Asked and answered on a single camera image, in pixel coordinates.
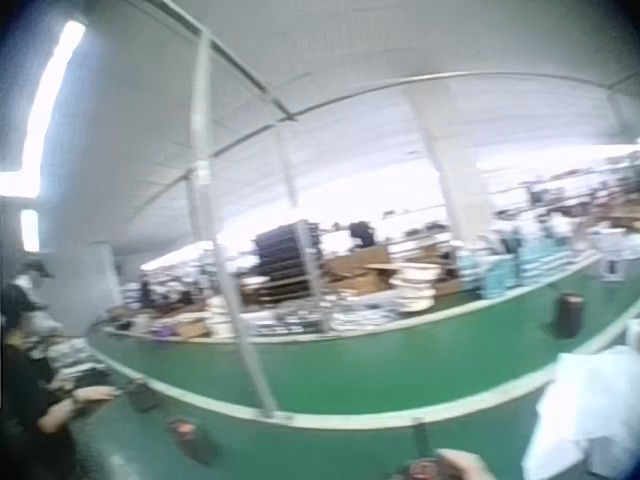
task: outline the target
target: ceiling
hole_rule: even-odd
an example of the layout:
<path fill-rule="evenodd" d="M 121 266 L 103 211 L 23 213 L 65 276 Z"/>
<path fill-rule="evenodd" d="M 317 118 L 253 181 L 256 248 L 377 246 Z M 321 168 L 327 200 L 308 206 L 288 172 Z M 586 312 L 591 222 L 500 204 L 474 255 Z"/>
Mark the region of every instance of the ceiling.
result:
<path fill-rule="evenodd" d="M 607 0 L 176 0 L 206 23 L 286 107 L 299 112 L 380 81 L 452 71 L 566 75 L 621 84 L 623 123 L 640 123 L 633 31 Z M 142 0 L 103 0 L 57 99 L 43 159 L 43 243 L 110 241 L 118 254 L 189 239 L 186 190 L 149 199 L 191 164 L 196 42 Z M 211 76 L 212 148 L 279 115 L 220 58 Z M 451 81 L 461 141 L 479 157 L 620 141 L 603 90 L 539 77 Z M 401 87 L 287 124 L 301 189 L 426 158 Z M 226 222 L 284 198 L 273 132 L 217 159 Z"/>

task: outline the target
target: white ceiling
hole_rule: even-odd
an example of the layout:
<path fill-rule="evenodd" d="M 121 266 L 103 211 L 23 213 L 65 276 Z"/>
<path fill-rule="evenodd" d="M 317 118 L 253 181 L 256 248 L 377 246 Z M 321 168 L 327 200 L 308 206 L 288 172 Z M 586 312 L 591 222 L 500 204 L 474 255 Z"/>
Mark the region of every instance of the white ceiling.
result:
<path fill-rule="evenodd" d="M 413 75 L 509 70 L 611 84 L 640 65 L 631 32 L 606 0 L 177 3 L 206 22 L 294 112 Z M 107 240 L 127 254 L 188 238 L 182 185 L 139 212 L 191 162 L 195 49 L 182 27 L 145 2 L 99 4 L 69 65 L 47 137 L 43 201 L 50 207 L 51 243 Z M 637 92 L 637 81 L 625 89 Z M 211 85 L 216 149 L 278 114 L 219 58 Z M 480 77 L 452 81 L 451 88 L 458 131 L 479 156 L 617 139 L 606 95 L 593 87 Z M 301 188 L 424 156 L 401 88 L 316 110 L 288 128 Z M 218 162 L 225 220 L 283 198 L 271 132 Z"/>

